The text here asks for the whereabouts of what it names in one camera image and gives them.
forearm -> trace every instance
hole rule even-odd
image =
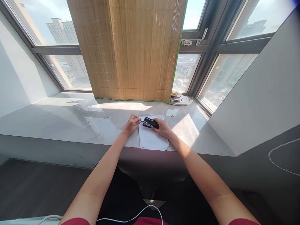
[[[117,137],[87,178],[78,194],[85,192],[96,197],[104,198],[117,167],[120,153],[127,139],[128,137],[123,133]]]
[[[174,133],[169,139],[182,157],[191,177],[207,201],[231,193],[219,175]]]
[[[174,133],[169,140],[181,155],[187,170],[211,206],[220,225],[227,225],[236,218],[259,223],[219,175],[196,152]]]
[[[121,133],[84,182],[60,224],[74,217],[82,217],[95,224],[103,199],[113,178],[127,136]]]

hand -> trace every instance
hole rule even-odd
[[[165,121],[158,118],[154,118],[153,120],[155,120],[158,123],[159,129],[156,129],[154,127],[152,127],[151,129],[154,130],[156,133],[170,139],[171,135],[174,134],[174,132],[171,130],[169,125]]]
[[[127,138],[130,137],[130,135],[132,135],[132,133],[135,131],[135,129],[141,123],[141,122],[139,122],[139,120],[141,120],[141,118],[139,118],[137,115],[131,114],[124,129],[122,130],[122,133],[125,134],[127,136]]]

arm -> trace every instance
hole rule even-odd
[[[165,121],[157,118],[154,120],[158,122],[159,129],[153,127],[151,129],[172,142],[220,225],[228,225],[237,218],[248,219],[259,224],[219,175],[196,152],[177,137]]]
[[[121,134],[84,182],[59,224],[78,217],[86,219],[90,225],[96,224],[103,199],[117,167],[120,153],[129,136],[138,127],[139,120],[140,118],[136,115],[131,115]]]

desk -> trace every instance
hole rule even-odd
[[[95,99],[92,93],[62,92],[1,117],[0,134],[112,145],[132,113],[165,116],[172,130],[199,154],[235,157],[195,102],[189,106],[174,106],[163,102]],[[138,129],[125,147],[140,147]],[[167,151],[175,151],[171,143]]]

window frame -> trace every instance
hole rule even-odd
[[[194,97],[194,100],[200,104],[209,117],[212,116],[212,113],[200,103],[198,95],[206,82],[217,56],[219,54],[259,54],[274,35],[274,33],[268,33],[226,41],[245,2],[246,0],[206,0],[198,29],[183,30],[182,32],[182,39],[192,39],[193,42],[190,46],[181,45],[179,54],[201,55],[187,93],[184,95]],[[90,90],[65,89],[43,57],[44,55],[81,55],[79,45],[36,46],[5,0],[0,0],[0,11],[61,92],[92,92]]]

